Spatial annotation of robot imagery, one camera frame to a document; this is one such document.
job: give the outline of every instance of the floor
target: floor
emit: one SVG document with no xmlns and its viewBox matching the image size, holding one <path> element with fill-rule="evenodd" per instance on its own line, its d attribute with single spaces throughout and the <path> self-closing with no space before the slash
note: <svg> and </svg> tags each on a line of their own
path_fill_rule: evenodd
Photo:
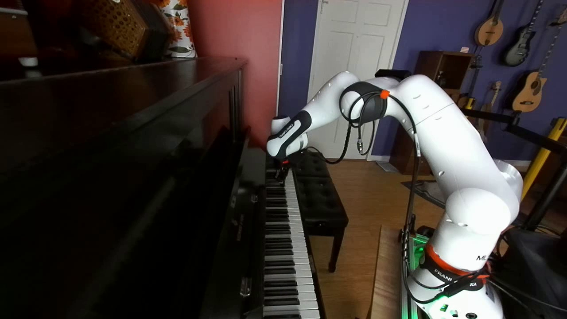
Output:
<svg viewBox="0 0 567 319">
<path fill-rule="evenodd" d="M 389 260 L 396 257 L 391 257 L 391 251 L 384 251 L 378 237 L 389 237 L 389 246 L 394 246 L 391 237 L 403 225 L 408 200 L 408 189 L 401 182 L 407 182 L 410 177 L 400 175 L 394 170 L 387 171 L 369 161 L 339 161 L 327 164 L 327 168 L 346 210 L 348 225 L 334 273 L 329 273 L 325 267 L 330 237 L 309 237 L 325 315 L 327 319 L 393 319 L 394 315 L 391 313 L 398 311 L 394 303 L 396 292 L 391 285 L 398 283 L 398 276 L 393 271 L 389 276 L 389 271 L 384 271 L 384 262 L 380 262 L 384 258 L 377 257 L 387 257 L 387 253 Z M 416 216 L 416 226 L 435 226 L 442 216 L 439 205 L 421 196 L 414 196 L 410 207 Z M 375 290 L 373 276 L 377 273 L 384 285 Z M 389 297 L 394 304 L 382 303 L 371 308 L 375 294 L 385 296 L 385 303 Z"/>
</svg>

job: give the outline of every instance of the upright piano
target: upright piano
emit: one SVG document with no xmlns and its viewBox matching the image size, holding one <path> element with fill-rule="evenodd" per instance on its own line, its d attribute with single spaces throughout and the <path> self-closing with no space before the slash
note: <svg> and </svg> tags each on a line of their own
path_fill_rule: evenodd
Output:
<svg viewBox="0 0 567 319">
<path fill-rule="evenodd" d="M 323 317 L 244 60 L 0 81 L 0 317 Z"/>
</svg>

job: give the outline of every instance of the piano stool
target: piano stool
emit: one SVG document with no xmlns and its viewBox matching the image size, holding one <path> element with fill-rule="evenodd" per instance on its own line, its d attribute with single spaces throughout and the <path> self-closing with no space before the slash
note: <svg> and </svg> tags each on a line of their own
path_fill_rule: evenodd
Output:
<svg viewBox="0 0 567 319">
<path fill-rule="evenodd" d="M 318 152 L 304 150 L 290 156 L 290 168 L 293 171 L 306 235 L 332 235 L 332 251 L 327 269 L 329 273 L 334 273 L 348 218 L 325 168 L 325 161 Z"/>
</svg>

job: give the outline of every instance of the white door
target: white door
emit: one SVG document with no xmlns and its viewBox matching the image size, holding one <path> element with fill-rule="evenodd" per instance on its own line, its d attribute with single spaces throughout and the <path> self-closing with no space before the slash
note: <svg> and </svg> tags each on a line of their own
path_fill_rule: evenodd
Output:
<svg viewBox="0 0 567 319">
<path fill-rule="evenodd" d="M 391 69 L 405 7 L 407 0 L 318 0 L 307 99 L 339 70 L 366 79 L 377 69 Z M 346 122 L 338 118 L 309 131 L 307 138 L 323 157 L 338 157 L 345 134 Z M 345 159 L 366 157 L 357 152 L 355 140 L 352 129 Z M 361 141 L 362 150 L 371 147 L 371 124 L 362 125 Z"/>
</svg>

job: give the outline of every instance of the white robotic arm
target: white robotic arm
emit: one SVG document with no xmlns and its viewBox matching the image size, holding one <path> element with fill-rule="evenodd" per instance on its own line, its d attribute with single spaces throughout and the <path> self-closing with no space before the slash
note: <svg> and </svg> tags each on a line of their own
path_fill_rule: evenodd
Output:
<svg viewBox="0 0 567 319">
<path fill-rule="evenodd" d="M 394 117 L 417 141 L 446 205 L 424 260 L 407 278 L 407 290 L 431 319 L 502 317 L 497 294 L 478 276 L 499 234 L 515 219 L 520 175 L 494 161 L 478 131 L 430 78 L 371 78 L 339 72 L 267 140 L 272 157 L 306 147 L 306 133 L 338 117 L 359 124 Z"/>
</svg>

